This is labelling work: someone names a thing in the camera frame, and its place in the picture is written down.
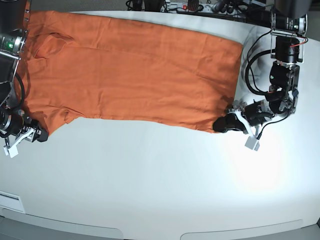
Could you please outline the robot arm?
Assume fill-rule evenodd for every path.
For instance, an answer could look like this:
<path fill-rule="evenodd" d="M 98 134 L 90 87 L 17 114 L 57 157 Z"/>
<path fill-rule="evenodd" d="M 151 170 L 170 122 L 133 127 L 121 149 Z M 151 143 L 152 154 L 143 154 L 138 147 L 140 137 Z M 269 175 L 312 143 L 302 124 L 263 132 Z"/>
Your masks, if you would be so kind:
<path fill-rule="evenodd" d="M 271 5 L 253 7 L 247 4 L 239 15 L 250 23 L 269 28 L 271 49 L 246 58 L 244 82 L 248 90 L 264 99 L 252 104 L 234 103 L 227 109 L 226 115 L 219 117 L 212 125 L 218 133 L 228 131 L 251 134 L 252 127 L 257 133 L 253 138 L 259 140 L 263 130 L 273 124 L 273 118 L 283 121 L 296 112 L 299 96 L 298 82 L 300 67 L 304 61 L 303 45 L 308 42 L 308 11 L 312 5 L 310 0 L 276 0 Z M 269 55 L 274 61 L 269 73 L 270 86 L 267 91 L 258 88 L 252 65 L 258 58 Z"/>
<path fill-rule="evenodd" d="M 9 136 L 15 142 L 45 142 L 48 132 L 39 121 L 23 110 L 26 92 L 18 74 L 21 55 L 27 41 L 30 0 L 0 2 L 0 137 L 10 148 Z"/>

